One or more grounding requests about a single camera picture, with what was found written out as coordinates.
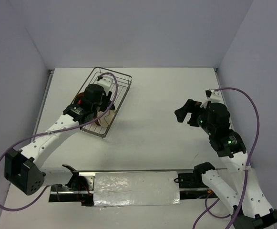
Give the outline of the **cream plate with black patch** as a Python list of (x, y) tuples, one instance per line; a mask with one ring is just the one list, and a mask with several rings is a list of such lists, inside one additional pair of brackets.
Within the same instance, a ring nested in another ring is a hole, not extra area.
[(107, 128), (111, 124), (115, 116), (115, 112), (116, 112), (116, 109), (115, 109), (115, 105), (113, 104), (110, 110), (107, 113), (105, 113), (103, 116), (106, 121), (106, 125), (103, 128)]

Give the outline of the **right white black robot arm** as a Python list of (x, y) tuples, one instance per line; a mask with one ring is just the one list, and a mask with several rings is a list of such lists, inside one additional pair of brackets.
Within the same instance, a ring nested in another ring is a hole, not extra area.
[(231, 188), (209, 162), (194, 168), (194, 183), (199, 187), (208, 186), (229, 210), (231, 220), (227, 228), (265, 229), (277, 223), (277, 209), (267, 201), (255, 171), (247, 165), (245, 144), (230, 127), (227, 107), (222, 103), (203, 104), (189, 99), (174, 113), (180, 123), (190, 114), (187, 123), (207, 133), (211, 147), (233, 180), (235, 188)]

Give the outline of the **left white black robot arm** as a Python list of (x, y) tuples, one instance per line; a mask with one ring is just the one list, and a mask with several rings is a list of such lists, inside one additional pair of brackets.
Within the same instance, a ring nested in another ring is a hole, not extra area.
[(20, 150), (11, 148), (4, 157), (4, 176), (26, 195), (34, 194), (45, 186), (50, 172), (41, 170), (47, 158), (81, 125), (95, 119), (100, 110), (111, 105), (110, 85), (89, 84), (83, 93), (63, 111), (59, 119), (46, 131)]

